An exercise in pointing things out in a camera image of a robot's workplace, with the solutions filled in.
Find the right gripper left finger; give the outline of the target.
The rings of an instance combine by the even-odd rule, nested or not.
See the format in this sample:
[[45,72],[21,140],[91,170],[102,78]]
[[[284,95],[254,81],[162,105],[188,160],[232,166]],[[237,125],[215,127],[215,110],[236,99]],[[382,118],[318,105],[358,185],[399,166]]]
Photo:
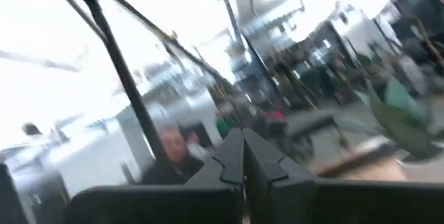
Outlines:
[[187,184],[243,184],[244,136],[239,128],[231,129],[223,143]]

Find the white plant pot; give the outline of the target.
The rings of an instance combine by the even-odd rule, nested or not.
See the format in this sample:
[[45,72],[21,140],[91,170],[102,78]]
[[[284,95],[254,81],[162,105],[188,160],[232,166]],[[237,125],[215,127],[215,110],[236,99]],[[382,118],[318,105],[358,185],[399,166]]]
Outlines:
[[418,162],[404,156],[395,162],[407,180],[444,183],[444,153]]

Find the person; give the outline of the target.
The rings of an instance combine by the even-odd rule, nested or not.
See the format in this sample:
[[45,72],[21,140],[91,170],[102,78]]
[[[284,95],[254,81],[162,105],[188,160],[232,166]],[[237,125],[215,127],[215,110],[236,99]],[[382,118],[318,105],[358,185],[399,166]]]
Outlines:
[[160,140],[169,162],[155,159],[143,173],[140,184],[185,184],[202,168],[203,161],[191,155],[177,128],[161,130]]

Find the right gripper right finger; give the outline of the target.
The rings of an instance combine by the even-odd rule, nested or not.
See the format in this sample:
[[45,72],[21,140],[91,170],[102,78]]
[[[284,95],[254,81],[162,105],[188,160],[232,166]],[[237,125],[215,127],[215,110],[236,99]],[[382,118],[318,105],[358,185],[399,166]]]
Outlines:
[[287,178],[313,180],[316,177],[253,130],[244,129],[244,139],[251,150],[253,159],[259,164],[259,168],[268,181],[280,181]]

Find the green artificial plant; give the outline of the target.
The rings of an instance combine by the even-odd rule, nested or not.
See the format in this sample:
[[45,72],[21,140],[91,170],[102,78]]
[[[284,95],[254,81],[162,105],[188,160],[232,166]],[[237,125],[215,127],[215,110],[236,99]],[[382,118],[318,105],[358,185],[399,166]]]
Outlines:
[[383,98],[378,96],[369,79],[365,79],[365,84],[373,116],[388,138],[408,152],[409,162],[430,160],[444,154],[444,148],[434,143],[425,115],[401,82],[390,77]]

